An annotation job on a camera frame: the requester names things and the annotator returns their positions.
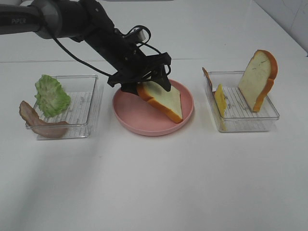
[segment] pink plate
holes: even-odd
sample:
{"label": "pink plate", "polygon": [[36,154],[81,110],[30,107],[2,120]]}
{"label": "pink plate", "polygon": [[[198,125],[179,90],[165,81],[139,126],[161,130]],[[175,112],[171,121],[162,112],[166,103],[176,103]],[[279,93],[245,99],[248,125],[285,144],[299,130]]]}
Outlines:
{"label": "pink plate", "polygon": [[113,110],[120,123],[128,130],[144,136],[161,136],[180,129],[192,115],[193,96],[182,84],[170,80],[180,91],[183,121],[176,124],[137,95],[120,89],[113,98]]}

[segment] white tabletop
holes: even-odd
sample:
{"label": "white tabletop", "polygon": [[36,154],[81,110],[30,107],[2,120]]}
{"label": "white tabletop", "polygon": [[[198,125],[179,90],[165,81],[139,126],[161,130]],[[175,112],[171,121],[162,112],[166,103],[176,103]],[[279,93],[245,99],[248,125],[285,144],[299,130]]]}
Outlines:
{"label": "white tabletop", "polygon": [[[307,55],[253,0],[100,3],[123,33],[135,25],[147,26],[152,33],[150,44],[173,59],[249,59],[257,49],[276,57]],[[60,41],[81,59],[102,60],[85,42]],[[34,33],[2,35],[0,50],[0,62],[72,60],[52,40]]]}
{"label": "white tabletop", "polygon": [[42,73],[93,72],[77,62],[0,64],[0,230],[307,230],[307,62],[277,62],[269,95],[281,118],[270,132],[219,133],[205,95],[202,66],[243,70],[247,60],[174,60],[170,78],[195,103],[182,129],[126,130],[112,112],[117,88],[105,85],[97,134],[56,141],[25,129],[19,103],[33,105]]}

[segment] clear plastic container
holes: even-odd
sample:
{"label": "clear plastic container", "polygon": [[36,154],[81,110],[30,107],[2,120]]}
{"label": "clear plastic container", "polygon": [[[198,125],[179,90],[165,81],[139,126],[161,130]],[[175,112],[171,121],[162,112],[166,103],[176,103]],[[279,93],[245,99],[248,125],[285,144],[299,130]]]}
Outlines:
{"label": "clear plastic container", "polygon": [[[251,112],[237,87],[243,73],[244,71],[206,72],[204,69],[204,76],[207,83],[205,92],[217,129],[220,132],[269,131],[273,127],[274,122],[279,119],[280,115],[268,96],[264,98],[259,112]],[[224,117],[219,112],[213,93],[219,84],[222,85],[227,103]]]}
{"label": "clear plastic container", "polygon": [[[66,121],[68,124],[30,126],[26,123],[26,128],[36,131],[49,129],[49,132],[53,129],[65,128],[66,132],[60,139],[88,137],[96,127],[103,93],[103,88],[98,88],[97,75],[55,76],[54,78],[61,83],[65,92],[71,97],[69,107],[54,117],[45,117],[36,103],[33,108],[45,122]],[[49,139],[41,135],[37,136],[37,140]]]}

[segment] white bread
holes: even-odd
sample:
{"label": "white bread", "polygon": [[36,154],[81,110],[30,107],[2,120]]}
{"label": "white bread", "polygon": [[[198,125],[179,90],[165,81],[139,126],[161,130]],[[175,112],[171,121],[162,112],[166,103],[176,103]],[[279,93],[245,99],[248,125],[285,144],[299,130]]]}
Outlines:
{"label": "white bread", "polygon": [[264,98],[274,84],[277,72],[278,66],[274,56],[268,51],[257,50],[238,84],[251,111],[260,111]]}
{"label": "white bread", "polygon": [[137,85],[138,95],[154,108],[165,113],[173,122],[183,120],[180,102],[180,91],[171,86],[171,91],[165,91],[159,84],[148,81]]}

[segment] lettuce leaf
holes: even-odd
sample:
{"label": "lettuce leaf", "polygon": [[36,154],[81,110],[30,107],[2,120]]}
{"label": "lettuce leaf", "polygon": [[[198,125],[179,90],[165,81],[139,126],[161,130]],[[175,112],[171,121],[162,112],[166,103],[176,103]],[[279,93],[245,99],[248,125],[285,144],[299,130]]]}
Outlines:
{"label": "lettuce leaf", "polygon": [[38,91],[35,95],[37,105],[46,117],[60,114],[71,103],[71,97],[63,90],[60,82],[49,75],[42,75],[35,87]]}

